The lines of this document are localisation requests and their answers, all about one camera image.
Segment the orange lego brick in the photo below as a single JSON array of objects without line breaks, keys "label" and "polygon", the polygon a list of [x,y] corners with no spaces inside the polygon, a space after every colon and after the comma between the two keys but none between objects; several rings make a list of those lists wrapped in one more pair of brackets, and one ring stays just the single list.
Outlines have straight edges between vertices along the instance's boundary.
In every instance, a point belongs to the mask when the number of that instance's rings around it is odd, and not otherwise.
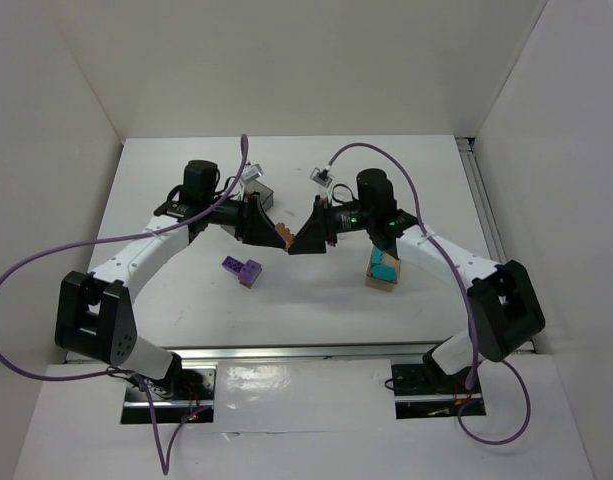
[{"label": "orange lego brick", "polygon": [[290,229],[283,223],[279,222],[275,225],[275,231],[279,234],[285,243],[285,249],[288,250],[294,243],[296,236],[290,231]]}]

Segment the teal rounded lego brick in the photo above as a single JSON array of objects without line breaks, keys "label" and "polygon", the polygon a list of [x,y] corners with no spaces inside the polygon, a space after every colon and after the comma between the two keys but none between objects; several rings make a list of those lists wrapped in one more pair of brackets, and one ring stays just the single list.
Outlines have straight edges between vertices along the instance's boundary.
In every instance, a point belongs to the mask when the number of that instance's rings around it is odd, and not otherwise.
[{"label": "teal rounded lego brick", "polygon": [[398,273],[395,267],[382,264],[381,266],[370,269],[370,276],[382,282],[396,283]]}]

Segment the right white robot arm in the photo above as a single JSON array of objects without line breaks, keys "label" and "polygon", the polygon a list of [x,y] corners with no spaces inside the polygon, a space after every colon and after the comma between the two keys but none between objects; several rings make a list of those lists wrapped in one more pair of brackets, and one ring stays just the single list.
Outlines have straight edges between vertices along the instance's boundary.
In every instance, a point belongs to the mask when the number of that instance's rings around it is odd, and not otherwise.
[{"label": "right white robot arm", "polygon": [[467,327],[424,355],[430,380],[466,372],[467,383],[473,385],[473,369],[480,361],[499,363],[544,329],[544,314],[522,264],[480,257],[422,226],[417,217],[398,208],[393,185],[380,169],[361,171],[356,183],[354,201],[332,206],[315,199],[288,252],[322,254],[336,244],[339,234],[364,230],[377,249],[456,288]]}]

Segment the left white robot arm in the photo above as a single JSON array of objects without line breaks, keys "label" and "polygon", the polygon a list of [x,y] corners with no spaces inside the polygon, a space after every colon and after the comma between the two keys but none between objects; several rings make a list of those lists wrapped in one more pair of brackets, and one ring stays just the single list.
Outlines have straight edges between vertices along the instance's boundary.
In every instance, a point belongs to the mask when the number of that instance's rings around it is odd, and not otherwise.
[{"label": "left white robot arm", "polygon": [[60,285],[57,346],[148,380],[158,394],[186,398],[199,393],[202,378],[181,357],[139,336],[133,303],[150,279],[188,247],[208,225],[229,228],[244,244],[282,249],[285,242],[263,208],[259,165],[247,164],[231,198],[217,189],[218,166],[192,160],[183,181],[168,194],[144,235],[89,273],[73,271]]}]

